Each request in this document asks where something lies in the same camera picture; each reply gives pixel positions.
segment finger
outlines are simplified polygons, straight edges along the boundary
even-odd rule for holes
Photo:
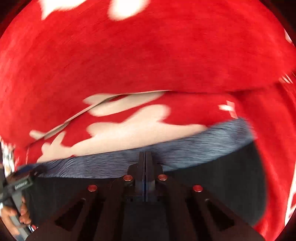
[[[11,207],[8,206],[4,206],[1,210],[1,215],[5,215],[5,216],[15,216],[17,215],[17,211],[14,210]]]
[[[29,220],[30,220],[29,213],[26,213],[25,215],[20,216],[20,222],[21,223],[26,223]]]
[[[21,207],[20,207],[20,214],[23,216],[25,215],[26,213],[28,212],[28,209],[27,209],[27,206],[26,204],[22,204]]]
[[[6,226],[6,228],[8,229],[8,231],[13,235],[19,235],[19,231],[16,228],[16,226],[12,223],[11,219],[8,216],[2,217],[2,221],[4,223],[4,225]]]
[[[28,220],[26,220],[26,221],[24,221],[24,224],[31,224],[31,222],[32,222],[32,220],[31,219],[28,219]]]

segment red screw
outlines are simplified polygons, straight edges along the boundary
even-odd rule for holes
[[[168,179],[168,176],[165,174],[160,174],[160,175],[158,175],[158,179],[160,181],[166,181]]]
[[[131,181],[131,180],[133,179],[133,176],[132,176],[132,175],[125,175],[125,176],[123,177],[123,179],[124,179],[126,182],[129,182],[129,181]]]
[[[203,190],[201,185],[194,185],[192,189],[195,192],[201,192]]]
[[[89,190],[90,192],[95,192],[97,189],[98,189],[97,185],[94,185],[94,184],[89,185],[87,187],[87,190]]]

